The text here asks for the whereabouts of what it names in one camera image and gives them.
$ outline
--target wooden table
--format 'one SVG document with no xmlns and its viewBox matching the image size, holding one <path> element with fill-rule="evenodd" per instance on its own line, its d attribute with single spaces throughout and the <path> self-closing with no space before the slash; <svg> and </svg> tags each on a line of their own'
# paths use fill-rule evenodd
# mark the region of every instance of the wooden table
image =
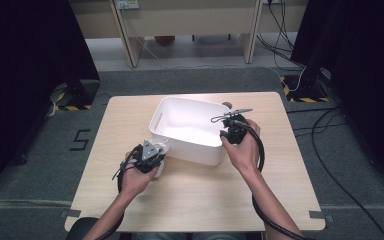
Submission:
<svg viewBox="0 0 384 240">
<path fill-rule="evenodd" d="M 148 125 L 166 95 L 111 98 L 72 204 L 80 217 L 99 218 L 117 195 L 112 176 L 125 153 L 151 138 Z M 302 230 L 322 230 L 320 212 L 297 142 L 280 96 L 272 92 L 177 95 L 230 102 L 233 109 L 253 108 L 246 118 L 261 127 L 266 162 L 263 175 Z M 77 217 L 67 217 L 69 230 Z M 218 166 L 166 158 L 158 180 L 152 181 L 127 208 L 119 231 L 201 232 L 264 231 L 251 204 L 251 192 L 225 155 Z"/>
</svg>

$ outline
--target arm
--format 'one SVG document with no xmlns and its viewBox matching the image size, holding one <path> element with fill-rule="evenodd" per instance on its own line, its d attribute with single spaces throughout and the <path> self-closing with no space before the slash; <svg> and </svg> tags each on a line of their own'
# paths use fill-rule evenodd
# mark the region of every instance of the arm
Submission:
<svg viewBox="0 0 384 240">
<path fill-rule="evenodd" d="M 260 127 L 252 120 L 247 120 L 250 127 L 260 134 Z M 233 166 L 239 171 L 246 184 L 250 188 L 261 211 L 272 221 L 301 236 L 298 229 L 283 205 L 270 190 L 263 176 L 257 169 L 260 157 L 258 145 L 251 134 L 247 133 L 239 145 L 232 145 L 225 138 L 221 138 L 223 146 L 229 154 Z M 265 224 L 269 239 L 290 239 L 282 233 Z"/>
<path fill-rule="evenodd" d="M 83 239 L 96 239 L 108 232 L 121 218 L 130 202 L 143 190 L 157 174 L 158 168 L 149 173 L 141 173 L 136 168 L 127 170 L 123 175 L 123 188 L 101 218 L 93 225 Z"/>
</svg>

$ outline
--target handheld controller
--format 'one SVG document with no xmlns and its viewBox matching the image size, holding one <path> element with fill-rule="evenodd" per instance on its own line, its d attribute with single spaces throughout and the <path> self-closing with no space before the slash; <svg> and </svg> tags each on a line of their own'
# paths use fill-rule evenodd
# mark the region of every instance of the handheld controller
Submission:
<svg viewBox="0 0 384 240">
<path fill-rule="evenodd" d="M 227 132 L 221 130 L 220 136 L 226 137 L 230 144 L 240 144 L 247 133 L 247 130 L 240 126 L 248 126 L 245 117 L 241 113 L 249 111 L 252 111 L 252 109 L 239 109 L 225 113 L 222 118 L 223 126 L 228 129 Z"/>
<path fill-rule="evenodd" d="M 154 176 L 154 178 L 158 178 L 164 168 L 164 157 L 168 150 L 168 141 L 155 139 L 145 139 L 143 145 L 139 144 L 133 148 L 129 156 L 120 163 L 120 168 L 113 176 L 113 179 L 117 176 L 118 191 L 121 192 L 122 189 L 124 172 L 130 168 L 137 168 L 142 173 L 149 173 L 155 167 L 159 167 L 157 174 Z M 127 164 L 129 163 L 134 166 L 128 168 Z"/>
</svg>

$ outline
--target power strip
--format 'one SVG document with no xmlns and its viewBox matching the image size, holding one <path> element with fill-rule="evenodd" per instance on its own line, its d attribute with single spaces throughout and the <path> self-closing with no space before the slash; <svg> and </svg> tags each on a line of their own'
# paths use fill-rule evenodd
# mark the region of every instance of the power strip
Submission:
<svg viewBox="0 0 384 240">
<path fill-rule="evenodd" d="M 116 4 L 119 10 L 139 9 L 138 0 L 117 0 Z"/>
</svg>

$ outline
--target table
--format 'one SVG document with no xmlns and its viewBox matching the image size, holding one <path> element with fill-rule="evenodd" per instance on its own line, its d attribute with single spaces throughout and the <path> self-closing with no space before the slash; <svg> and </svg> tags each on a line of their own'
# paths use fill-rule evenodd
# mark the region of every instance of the table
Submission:
<svg viewBox="0 0 384 240">
<path fill-rule="evenodd" d="M 146 36 L 239 33 L 244 60 L 249 63 L 261 0 L 141 0 L 138 10 L 117 10 L 129 64 L 136 67 Z"/>
<path fill-rule="evenodd" d="M 151 138 L 148 125 L 167 95 L 120 96 L 110 99 L 73 200 L 79 217 L 99 218 L 117 195 L 111 181 L 125 153 Z M 263 175 L 273 192 L 302 230 L 322 230 L 311 181 L 298 149 L 280 96 L 274 92 L 186 94 L 178 97 L 230 102 L 233 109 L 261 127 L 266 162 Z M 77 217 L 67 217 L 69 230 Z M 127 208 L 118 231 L 203 232 L 264 231 L 251 204 L 251 192 L 227 156 L 217 166 L 166 157 L 159 179 L 152 181 Z"/>
</svg>

